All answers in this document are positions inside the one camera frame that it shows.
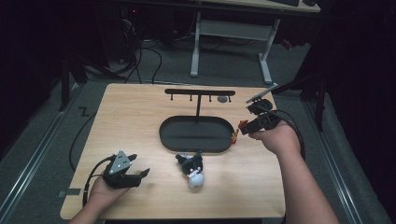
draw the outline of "gray carpet floor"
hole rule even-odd
[[[171,49],[156,42],[147,42],[144,46],[155,49],[161,55],[161,67],[155,76],[156,84],[266,87],[257,59],[257,52],[260,51],[262,43],[235,42],[237,40],[229,40],[222,44],[204,43],[198,77],[190,77],[192,50],[190,41],[177,42],[177,45]],[[293,49],[273,45],[268,64],[274,82],[283,85],[292,81],[308,50],[307,45]],[[158,54],[151,50],[142,50],[138,73],[143,82],[151,81],[159,64]],[[113,63],[111,69],[120,66]],[[73,90],[73,101],[65,113],[58,111],[61,105],[61,87],[60,84],[55,86],[51,98],[32,116],[19,140],[0,162],[2,171],[0,178],[3,180],[0,186],[0,202],[6,202],[15,183],[26,171],[26,165],[34,157],[37,147],[41,146],[40,142],[51,123],[62,116],[59,129],[42,152],[44,159],[37,161],[37,168],[30,171],[31,175],[23,185],[20,197],[14,200],[15,203],[8,207],[7,211],[3,204],[0,218],[5,221],[4,223],[67,223],[67,220],[62,220],[59,214],[64,202],[64,192],[67,191],[73,178],[73,170],[68,160],[69,152],[72,151],[72,162],[76,166],[89,135],[92,120],[81,133],[78,131],[89,119],[87,116],[97,111],[106,85],[114,82],[119,81],[89,75],[86,85],[77,86]],[[138,82],[139,78],[135,71],[129,83],[138,84]],[[276,106],[295,118],[305,141],[306,162],[341,223],[390,223],[350,149],[332,109],[329,96],[325,101],[324,132],[319,133],[312,122],[310,109],[315,102],[301,102],[298,93],[298,91],[286,91],[275,95]],[[330,149],[336,168],[342,174],[342,184],[346,186],[347,197],[352,200],[353,209],[345,204],[344,191],[340,192],[337,187],[339,181],[332,175],[333,167],[327,162],[328,158],[323,149],[325,147]],[[281,218],[262,220],[262,223],[280,222]]]

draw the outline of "wire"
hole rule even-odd
[[[140,62],[142,61],[142,45],[139,47],[139,60],[136,62],[134,69],[129,73],[129,75],[125,78],[124,83],[127,83],[129,78],[131,77],[132,73],[134,70],[137,70],[137,67],[139,66]],[[137,76],[139,78],[140,84],[142,84],[142,78],[140,77],[140,74],[137,72]]]
[[[114,160],[116,157],[117,157],[116,155],[112,155],[112,156],[110,156],[110,157],[107,157],[107,158],[105,158],[105,159],[99,161],[99,162],[95,165],[95,167],[93,167],[93,169],[92,169],[90,175],[88,176],[87,182],[85,183],[84,192],[83,192],[83,194],[82,194],[82,206],[85,206],[85,204],[86,204],[87,201],[88,201],[88,190],[90,189],[90,181],[91,181],[91,179],[95,176],[93,173],[95,173],[96,169],[97,169],[102,163],[104,163],[105,161],[112,161],[112,160]]]
[[[93,114],[85,121],[85,123],[82,125],[82,127],[78,130],[78,133],[76,134],[76,136],[75,136],[75,138],[74,138],[74,140],[73,140],[73,143],[72,143],[72,145],[70,146],[70,149],[69,149],[69,164],[70,164],[70,166],[72,167],[72,170],[73,170],[73,171],[76,171],[76,167],[73,165],[73,162],[72,162],[72,151],[73,151],[74,144],[77,142],[77,139],[78,139],[79,135],[81,134],[82,130],[85,128],[85,126],[87,126],[88,122],[90,122],[90,120],[91,120],[93,117],[95,117],[96,113],[97,113],[97,112],[93,113]]]
[[[122,21],[125,21],[126,23],[129,24],[127,32],[129,31],[129,29],[131,29],[132,26],[134,26],[130,21],[123,19]]]
[[[294,118],[288,113],[288,112],[286,112],[286,111],[283,111],[283,110],[272,110],[273,112],[280,112],[280,113],[284,113],[284,114],[286,114],[287,116],[289,116],[289,118],[291,119],[291,121],[290,122],[293,122],[294,124],[296,123],[295,122],[295,120],[294,120]]]
[[[190,38],[190,37],[193,36],[193,35],[189,35],[189,34],[191,33],[192,27],[193,27],[194,24],[195,24],[196,15],[197,15],[197,13],[194,12],[194,16],[192,17],[192,22],[191,22],[191,26],[190,26],[189,31],[188,31],[185,35],[183,35],[181,38],[174,39],[174,41],[183,40],[183,39]]]
[[[160,70],[161,65],[163,64],[163,57],[161,56],[161,54],[158,51],[156,51],[154,49],[145,49],[145,50],[152,51],[152,52],[156,53],[160,57],[160,64],[158,64],[157,69],[155,70],[154,74],[151,77],[151,84],[154,85],[154,78],[155,78],[155,75],[157,75],[158,70]]]

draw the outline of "black oval tray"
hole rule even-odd
[[[161,125],[160,138],[166,148],[177,152],[222,152],[231,146],[233,132],[222,118],[174,116]]]

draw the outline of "dark background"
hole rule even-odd
[[[276,43],[287,39],[292,45],[312,44],[296,79],[326,77],[326,90],[346,137],[379,201],[395,222],[395,1],[318,3],[322,15],[350,20],[320,24],[285,19]],[[119,8],[102,7],[44,0],[0,3],[1,158],[50,97],[62,73],[62,60],[70,51],[102,66],[127,57],[125,47],[120,47],[125,40],[117,18]],[[143,35],[169,46],[176,37],[174,30],[184,34],[190,28],[191,12],[137,8]],[[318,83],[312,81],[298,88],[315,85]]]

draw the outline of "table leg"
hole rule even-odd
[[[199,66],[199,37],[201,32],[201,12],[197,12],[197,22],[195,24],[195,46],[192,53],[191,76],[198,77]]]
[[[265,51],[264,53],[259,54],[259,60],[260,60],[260,65],[262,66],[262,75],[264,76],[264,82],[265,84],[272,84],[273,80],[271,79],[271,74],[268,69],[268,64],[267,64],[267,57],[270,52],[271,46],[274,42],[274,38],[276,35],[277,27],[279,26],[280,19],[276,19],[274,22],[274,26],[271,29],[271,32],[269,34],[268,40],[267,40],[267,45],[265,46]]]

